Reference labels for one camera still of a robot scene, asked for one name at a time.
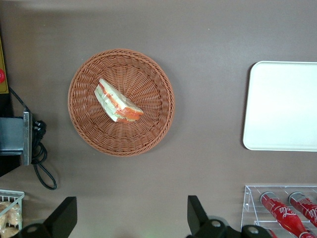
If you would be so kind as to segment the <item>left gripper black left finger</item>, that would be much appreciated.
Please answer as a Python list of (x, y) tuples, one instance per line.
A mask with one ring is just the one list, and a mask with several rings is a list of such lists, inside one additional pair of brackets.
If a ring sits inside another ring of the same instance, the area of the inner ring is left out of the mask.
[(67, 197), (42, 223), (23, 228), (19, 238), (68, 238), (77, 224), (77, 198)]

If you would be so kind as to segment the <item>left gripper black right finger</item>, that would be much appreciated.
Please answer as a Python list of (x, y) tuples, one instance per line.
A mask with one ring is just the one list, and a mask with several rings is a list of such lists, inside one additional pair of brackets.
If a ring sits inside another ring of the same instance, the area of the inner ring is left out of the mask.
[(209, 218), (195, 195), (189, 195), (187, 199), (187, 222), (191, 232), (188, 238), (240, 237), (240, 232), (232, 229), (224, 219)]

